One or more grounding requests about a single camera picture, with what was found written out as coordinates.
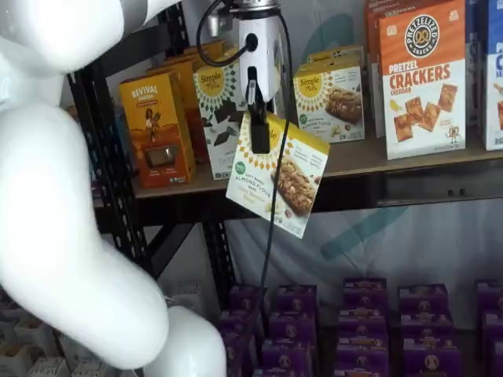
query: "pretzelized logo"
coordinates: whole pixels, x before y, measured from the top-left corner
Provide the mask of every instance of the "pretzelized logo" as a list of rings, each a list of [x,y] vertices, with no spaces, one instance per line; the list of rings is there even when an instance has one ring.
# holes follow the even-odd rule
[[[439,24],[431,16],[417,16],[407,27],[405,42],[413,57],[427,57],[439,44],[439,39]]]

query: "white backdrop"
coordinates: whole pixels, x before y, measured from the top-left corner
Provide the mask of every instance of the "white backdrop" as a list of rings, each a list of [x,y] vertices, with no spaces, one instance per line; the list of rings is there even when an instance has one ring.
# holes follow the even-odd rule
[[[364,0],[283,0],[294,70],[308,53],[363,43]],[[191,42],[208,0],[184,2]],[[235,40],[235,35],[228,38]],[[445,283],[460,328],[471,328],[476,277],[503,277],[503,201],[487,200],[382,210],[316,214],[303,240],[276,229],[268,285],[317,284],[322,320],[333,323],[345,276],[388,279],[391,304],[399,284]],[[267,221],[228,221],[234,265],[248,284],[259,282]]]

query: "yellow box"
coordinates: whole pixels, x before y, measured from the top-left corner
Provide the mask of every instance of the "yellow box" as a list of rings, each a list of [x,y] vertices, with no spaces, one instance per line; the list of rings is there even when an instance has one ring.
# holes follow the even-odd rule
[[[130,79],[119,90],[141,184],[191,182],[196,164],[176,73]]]

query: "cracker image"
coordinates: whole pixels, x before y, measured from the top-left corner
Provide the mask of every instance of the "cracker image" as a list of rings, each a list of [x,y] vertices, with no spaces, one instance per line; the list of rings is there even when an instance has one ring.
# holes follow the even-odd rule
[[[503,101],[497,103],[497,113],[500,119],[500,130],[503,130]]]
[[[435,124],[437,123],[437,119],[440,115],[440,107],[436,104],[428,102],[426,104],[426,108],[424,109],[424,119],[419,123],[421,128],[424,128],[426,131],[432,132],[435,128]]]
[[[421,123],[424,119],[423,104],[419,97],[406,102],[407,114],[411,123]]]
[[[456,100],[457,86],[450,84],[443,84],[442,91],[440,92],[439,107],[444,112],[452,112],[453,104]]]
[[[405,141],[414,136],[412,133],[412,123],[410,122],[408,114],[395,116],[394,121],[398,142]]]

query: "orange box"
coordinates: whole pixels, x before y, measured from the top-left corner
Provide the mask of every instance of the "orange box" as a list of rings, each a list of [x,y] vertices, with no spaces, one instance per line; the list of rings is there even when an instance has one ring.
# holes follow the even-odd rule
[[[120,84],[143,187],[191,182],[196,164],[175,72]]]
[[[465,146],[464,0],[420,4],[379,20],[388,159]]]
[[[192,57],[185,57],[185,59],[176,59],[172,61],[175,61],[175,63],[170,64],[170,61],[167,60],[165,65],[152,68],[147,72],[149,74],[166,71],[176,73],[196,162],[207,163],[209,162],[209,156],[207,153],[206,138],[204,137],[203,123],[199,112],[199,102],[197,101],[196,87],[193,81],[193,74],[199,69],[200,62]]]

